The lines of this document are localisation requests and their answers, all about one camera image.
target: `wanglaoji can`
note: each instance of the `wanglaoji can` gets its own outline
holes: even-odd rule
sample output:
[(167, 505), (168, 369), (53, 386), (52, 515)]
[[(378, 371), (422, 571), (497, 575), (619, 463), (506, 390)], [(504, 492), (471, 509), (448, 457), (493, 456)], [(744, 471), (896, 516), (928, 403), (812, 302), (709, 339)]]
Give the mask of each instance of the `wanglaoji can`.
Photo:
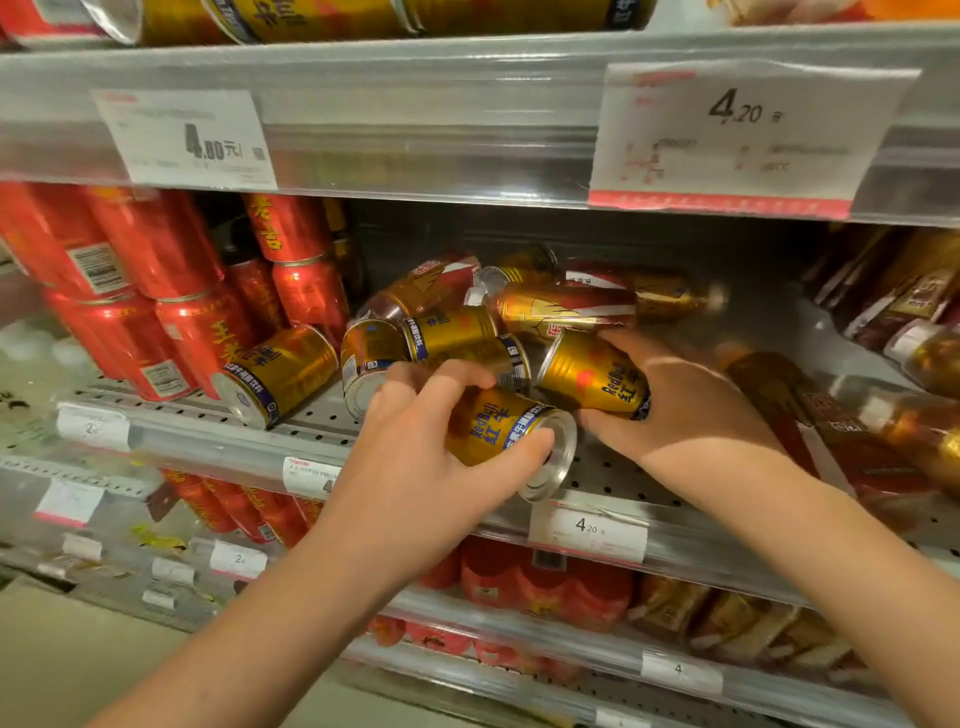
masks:
[(273, 529), (263, 520), (239, 485), (216, 477), (205, 477), (204, 486), (220, 501), (240, 530), (255, 544), (267, 544), (275, 539)]
[(224, 279), (189, 192), (151, 187), (87, 187), (90, 209), (140, 293), (196, 296)]
[(292, 326), (312, 324), (339, 347), (350, 311), (335, 261), (311, 258), (274, 266), (274, 284)]
[(475, 341), (495, 339), (497, 335), (496, 321), (482, 305), (464, 305), (418, 319), (404, 319), (400, 330), (414, 361)]
[(387, 370), (408, 358), (403, 336), (389, 321), (354, 322), (347, 329), (340, 352), (347, 412), (362, 421), (373, 395), (387, 378)]
[(274, 263), (293, 263), (333, 251), (326, 219), (316, 202), (296, 195), (246, 195), (260, 250)]
[(240, 299), (224, 284), (199, 296), (156, 302), (156, 317), (208, 397), (219, 399), (210, 378), (257, 343)]
[(227, 277), (246, 306), (259, 341), (287, 328), (287, 317), (267, 261), (255, 257), (234, 263), (227, 267)]
[(676, 268), (629, 265), (570, 258), (564, 283), (596, 288), (626, 288), (636, 293), (636, 317), (642, 324), (677, 321), (694, 313), (720, 313), (727, 307), (727, 286), (715, 281), (703, 289)]
[(7, 244), (41, 283), (78, 301), (133, 290), (79, 187), (0, 183), (0, 214), (19, 233)]
[(496, 386), (500, 389), (521, 395), (530, 391), (530, 359), (523, 345), (512, 334), (440, 352), (421, 363), (430, 372), (436, 372), (449, 359), (465, 359), (482, 364), (496, 376)]
[(554, 395), (563, 409), (599, 409), (632, 420), (650, 412), (646, 377), (627, 354), (586, 331), (560, 332), (534, 386)]
[(160, 472), (173, 484), (177, 495), (190, 506), (207, 528), (214, 533), (229, 533), (236, 529), (237, 524), (223, 503), (210, 493), (199, 475), (166, 468), (161, 468)]
[(154, 313), (154, 302), (129, 293), (86, 304), (84, 319), (123, 369), (122, 377), (147, 401), (169, 401), (197, 389), (173, 341)]
[(543, 500), (560, 487), (573, 462), (577, 425), (568, 412), (496, 388), (468, 390), (450, 415), (446, 447), (465, 465), (479, 465), (538, 427), (553, 430), (553, 449), (519, 494)]
[(317, 394), (337, 363), (337, 351), (314, 327), (287, 328), (225, 364), (213, 386), (241, 421), (266, 429)]
[(479, 272), (480, 261), (474, 255), (447, 253), (427, 260), (374, 294), (358, 317), (395, 321), (460, 305)]

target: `red packaging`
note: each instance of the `red packaging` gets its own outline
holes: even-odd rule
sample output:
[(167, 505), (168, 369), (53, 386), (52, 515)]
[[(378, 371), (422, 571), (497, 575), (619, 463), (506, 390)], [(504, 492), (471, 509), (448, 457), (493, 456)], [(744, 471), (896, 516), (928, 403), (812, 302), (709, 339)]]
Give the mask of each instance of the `red packaging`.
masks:
[(460, 545), (460, 580), (467, 599), (504, 609), (516, 605), (516, 573), (527, 554), (522, 546), (467, 538)]
[(16, 230), (13, 254), (41, 283), (77, 301), (133, 291), (79, 187), (0, 183), (0, 216)]
[(246, 310), (225, 284), (179, 301), (157, 301), (156, 317), (206, 395), (215, 400), (219, 397), (210, 378), (257, 344)]
[(260, 250), (274, 263), (292, 263), (333, 250), (330, 228), (315, 200), (296, 195), (244, 196)]
[(276, 294), (270, 263), (263, 258), (251, 258), (228, 266), (227, 275), (251, 315), (257, 343), (289, 326)]
[(179, 299), (209, 291), (224, 268), (189, 192), (87, 187), (90, 209), (140, 292)]
[(188, 395), (198, 384), (163, 332), (154, 302), (136, 293), (90, 302), (81, 311), (124, 376), (147, 401), (169, 401)]
[(609, 632), (627, 614), (634, 590), (632, 571), (571, 558), (567, 573), (566, 621), (594, 632)]
[(170, 481), (177, 495), (197, 514), (214, 533), (229, 533), (237, 524), (227, 513), (223, 504), (210, 493), (199, 475), (161, 468), (160, 472)]
[(57, 314), (63, 326), (83, 345), (107, 379), (126, 378), (127, 370), (113, 355), (107, 342), (97, 335), (86, 319), (85, 303), (74, 301), (59, 291), (47, 287), (43, 288), (43, 300)]
[(344, 282), (333, 260), (278, 263), (274, 266), (274, 283), (291, 326), (313, 324), (340, 347), (350, 311)]
[(274, 539), (273, 530), (264, 522), (243, 488), (216, 477), (205, 477), (204, 486), (221, 502), (247, 538), (255, 544), (266, 544)]

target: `price tag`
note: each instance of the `price tag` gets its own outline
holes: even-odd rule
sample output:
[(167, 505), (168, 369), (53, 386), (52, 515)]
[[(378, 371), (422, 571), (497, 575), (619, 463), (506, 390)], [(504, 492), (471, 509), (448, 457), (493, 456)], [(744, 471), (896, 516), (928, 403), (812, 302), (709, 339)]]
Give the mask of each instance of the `price tag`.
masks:
[(253, 581), (267, 568), (267, 554), (255, 548), (217, 541), (210, 554), (210, 568), (243, 581)]
[(638, 523), (566, 508), (557, 500), (534, 504), (530, 546), (546, 546), (585, 556), (606, 556), (632, 566), (643, 563), (647, 529)]
[(694, 695), (723, 694), (723, 671), (719, 667), (692, 665), (647, 650), (643, 651), (640, 677)]
[(50, 478), (50, 487), (40, 499), (34, 518), (83, 528), (104, 496), (104, 489), (60, 477)]
[(612, 63), (589, 202), (842, 220), (920, 69)]
[(276, 190), (249, 91), (92, 94), (134, 184)]
[(120, 412), (62, 404), (57, 413), (57, 432), (66, 440), (94, 448), (130, 452), (130, 420)]
[(184, 564), (181, 561), (174, 561), (173, 559), (161, 558), (154, 559), (154, 562), (150, 566), (150, 573), (154, 579), (173, 581), (190, 587), (193, 586), (193, 580), (197, 576), (196, 570), (188, 564)]
[(283, 458), (283, 485), (298, 496), (326, 499), (340, 475), (340, 470), (337, 465), (288, 456)]

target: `right hand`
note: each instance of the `right hand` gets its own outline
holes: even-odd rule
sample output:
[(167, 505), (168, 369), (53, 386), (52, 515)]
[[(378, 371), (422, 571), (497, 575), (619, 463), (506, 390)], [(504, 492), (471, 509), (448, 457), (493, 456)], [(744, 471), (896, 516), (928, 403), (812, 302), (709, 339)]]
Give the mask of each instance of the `right hand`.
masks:
[(671, 491), (713, 511), (725, 483), (750, 471), (763, 477), (773, 469), (799, 469), (725, 376), (633, 328), (608, 328), (599, 335), (628, 354), (647, 377), (650, 415), (633, 422), (583, 409), (578, 419)]

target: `barcode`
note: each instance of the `barcode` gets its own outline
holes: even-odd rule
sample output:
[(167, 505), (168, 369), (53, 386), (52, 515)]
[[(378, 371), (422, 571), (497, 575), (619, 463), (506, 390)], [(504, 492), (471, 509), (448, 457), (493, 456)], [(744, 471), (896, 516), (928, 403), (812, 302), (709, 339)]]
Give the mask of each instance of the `barcode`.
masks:
[(147, 378), (150, 386), (154, 388), (159, 397), (173, 397), (181, 394), (188, 386), (186, 379), (180, 373), (177, 362), (173, 359), (161, 361), (151, 367), (143, 367), (140, 371), (143, 372), (143, 376)]
[(67, 254), (96, 295), (127, 287), (127, 279), (109, 243), (72, 248)]
[(551, 571), (566, 571), (566, 555), (554, 551), (534, 549), (534, 566), (538, 569)]

